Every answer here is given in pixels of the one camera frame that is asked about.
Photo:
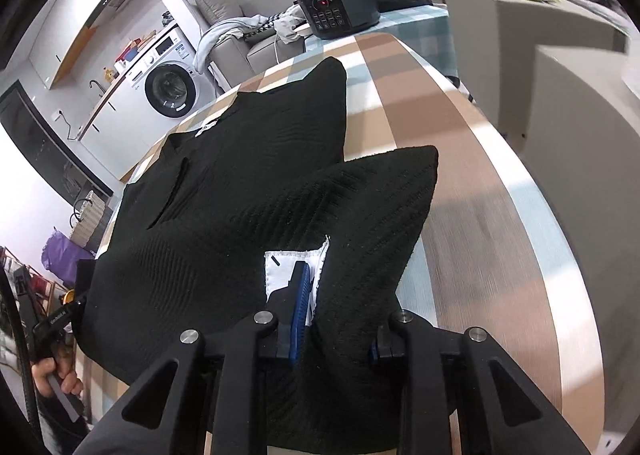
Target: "control panel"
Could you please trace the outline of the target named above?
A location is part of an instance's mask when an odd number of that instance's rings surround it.
[[[319,31],[330,31],[345,25],[346,14],[340,2],[311,0],[311,17]]]

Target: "human hand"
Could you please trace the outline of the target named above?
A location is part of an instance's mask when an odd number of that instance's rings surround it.
[[[84,385],[78,379],[76,371],[71,369],[71,355],[65,345],[58,346],[58,362],[54,358],[45,358],[31,366],[33,381],[42,397],[53,397],[55,395],[53,388],[47,381],[47,376],[54,371],[57,371],[60,379],[62,379],[60,388],[64,393],[80,394]]]

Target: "white clothing tag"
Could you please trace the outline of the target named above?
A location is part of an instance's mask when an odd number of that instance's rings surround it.
[[[201,127],[200,130],[197,131],[195,137],[198,137],[199,135],[201,135],[201,133],[203,133],[205,130],[209,130],[209,128],[213,128],[216,126],[216,123],[218,122],[217,119],[215,120],[211,120],[209,122],[205,122]]]
[[[299,260],[306,261],[311,274],[311,294],[309,294],[309,307],[306,310],[306,326],[311,325],[316,313],[316,298],[318,285],[322,274],[322,265],[326,252],[329,249],[329,237],[326,238],[319,249],[313,251],[265,251],[264,253],[264,281],[267,300],[273,291],[289,285],[293,266]]]

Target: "black sweater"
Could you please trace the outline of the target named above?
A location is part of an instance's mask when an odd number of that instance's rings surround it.
[[[313,325],[294,371],[267,380],[268,442],[312,453],[396,446],[398,394],[369,369],[377,327],[427,217],[437,152],[344,162],[346,73],[238,93],[202,135],[174,134],[125,190],[96,263],[79,345],[131,383],[189,328],[224,331],[264,308],[264,252],[330,237]]]

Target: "table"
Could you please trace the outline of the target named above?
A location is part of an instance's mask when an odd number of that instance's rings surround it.
[[[431,212],[398,287],[401,304],[445,329],[485,327],[595,447],[604,420],[602,358],[574,256],[540,190],[495,128],[406,44],[383,33],[328,42],[242,83],[175,131],[206,125],[238,91],[263,92],[301,79],[327,56],[347,71],[346,160],[427,144],[440,152]],[[149,150],[130,182],[156,160],[163,143]],[[98,255],[108,248],[117,215]],[[119,391],[117,382],[99,377],[92,392]]]
[[[357,34],[386,32],[407,44],[444,76],[458,76],[453,37],[446,6],[417,6],[380,13],[380,21]],[[315,35],[305,40],[307,51],[321,48],[328,42]]]

